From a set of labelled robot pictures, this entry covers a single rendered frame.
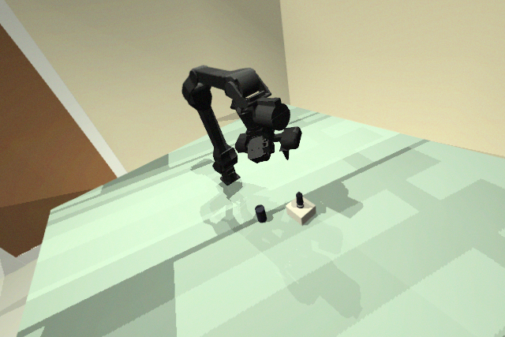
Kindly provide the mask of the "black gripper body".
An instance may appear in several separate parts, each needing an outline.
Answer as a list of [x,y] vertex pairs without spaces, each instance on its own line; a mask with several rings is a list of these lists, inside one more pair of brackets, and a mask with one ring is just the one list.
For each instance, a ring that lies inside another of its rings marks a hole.
[[266,133],[271,137],[273,142],[279,142],[282,148],[286,150],[299,148],[301,140],[301,129],[298,126],[285,128],[282,133],[276,133],[274,129],[268,129],[261,126],[255,128],[246,128],[245,133],[240,133],[234,147],[238,153],[243,153],[248,151],[248,139],[246,136],[251,135],[252,137],[258,136],[257,133]]

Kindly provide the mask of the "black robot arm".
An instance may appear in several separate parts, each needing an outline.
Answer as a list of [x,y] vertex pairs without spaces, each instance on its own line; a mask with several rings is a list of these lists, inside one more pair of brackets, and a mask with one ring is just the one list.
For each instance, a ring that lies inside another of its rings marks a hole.
[[[182,95],[189,105],[198,111],[208,136],[214,147],[213,168],[220,173],[220,179],[230,185],[240,178],[234,169],[238,154],[229,146],[211,108],[211,87],[222,89],[232,99],[230,109],[236,110],[246,128],[261,126],[268,129],[284,130],[290,121],[288,106],[280,98],[268,98],[271,92],[254,69],[227,71],[208,66],[195,67],[182,87]],[[246,98],[253,93],[257,94]],[[248,139],[248,159],[254,163],[268,161],[275,152],[275,144],[266,133],[246,136]]]

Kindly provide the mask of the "beige square block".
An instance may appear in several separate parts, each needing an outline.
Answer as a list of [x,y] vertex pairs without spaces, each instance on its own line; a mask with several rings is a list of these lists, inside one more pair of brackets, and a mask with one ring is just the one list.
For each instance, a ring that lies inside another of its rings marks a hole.
[[303,208],[297,206],[296,198],[286,205],[286,213],[303,225],[314,214],[316,214],[316,205],[303,197]]

